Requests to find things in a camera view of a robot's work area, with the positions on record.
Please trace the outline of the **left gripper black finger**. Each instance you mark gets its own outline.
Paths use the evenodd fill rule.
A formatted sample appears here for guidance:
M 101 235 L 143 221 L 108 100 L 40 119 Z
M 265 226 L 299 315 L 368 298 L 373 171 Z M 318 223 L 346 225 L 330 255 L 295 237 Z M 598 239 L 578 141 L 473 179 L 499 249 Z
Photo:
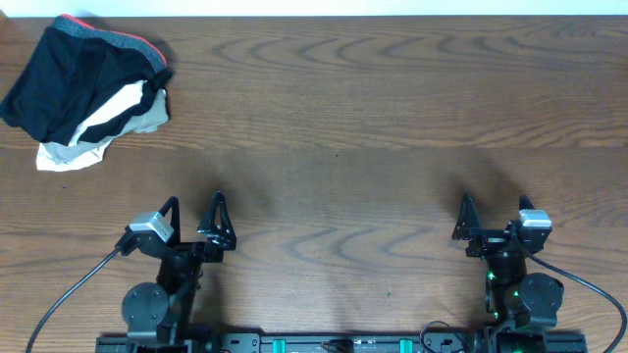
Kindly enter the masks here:
M 197 232 L 220 250 L 236 249 L 236 233 L 228 213 L 227 199 L 221 191 L 214 193 L 210 208 L 198 225 Z
M 179 199 L 176 196 L 171 196 L 166 203 L 161 207 L 159 213 L 165 217 L 170 215 L 170 226 L 173 229 L 173 234 L 169 238 L 168 245 L 178 245 L 181 242 L 181 214 Z

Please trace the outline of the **black leggings red grey waistband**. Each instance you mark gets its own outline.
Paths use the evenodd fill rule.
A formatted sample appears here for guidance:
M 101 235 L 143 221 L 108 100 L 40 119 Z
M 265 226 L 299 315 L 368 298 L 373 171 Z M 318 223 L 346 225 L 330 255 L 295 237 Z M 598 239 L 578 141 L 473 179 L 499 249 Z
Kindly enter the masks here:
M 77 126 L 120 88 L 165 69 L 165 56 L 144 38 L 61 15 L 3 99 L 1 118 L 38 142 L 69 146 Z

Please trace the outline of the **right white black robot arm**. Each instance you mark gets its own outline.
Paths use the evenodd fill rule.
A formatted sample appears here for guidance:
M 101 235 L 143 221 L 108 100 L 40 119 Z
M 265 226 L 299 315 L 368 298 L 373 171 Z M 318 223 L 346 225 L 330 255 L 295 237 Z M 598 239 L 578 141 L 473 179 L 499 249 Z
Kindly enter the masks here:
M 552 221 L 527 196 L 519 197 L 516 220 L 503 229 L 483 228 L 470 195 L 462 196 L 451 238 L 466 240 L 468 257 L 487 263 L 485 308 L 491 323 L 468 340 L 468 352 L 546 352 L 547 331 L 557 325 L 564 285 L 530 273 L 526 261 L 544 249 Z

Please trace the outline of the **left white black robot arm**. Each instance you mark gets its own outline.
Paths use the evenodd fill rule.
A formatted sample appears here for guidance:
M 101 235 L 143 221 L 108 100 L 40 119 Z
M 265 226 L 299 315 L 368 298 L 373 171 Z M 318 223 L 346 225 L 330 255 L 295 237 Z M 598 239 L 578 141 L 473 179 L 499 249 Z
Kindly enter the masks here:
M 134 286 L 123 300 L 128 351 L 220 350 L 220 339 L 207 329 L 193 327 L 190 315 L 202 266 L 220 263 L 225 252 L 236 249 L 236 234 L 222 192 L 214 193 L 197 232 L 205 238 L 181 240 L 179 199 L 173 196 L 160 210 L 136 216 L 116 243 L 116 250 L 124 256 L 138 250 L 160 261 L 156 279 Z

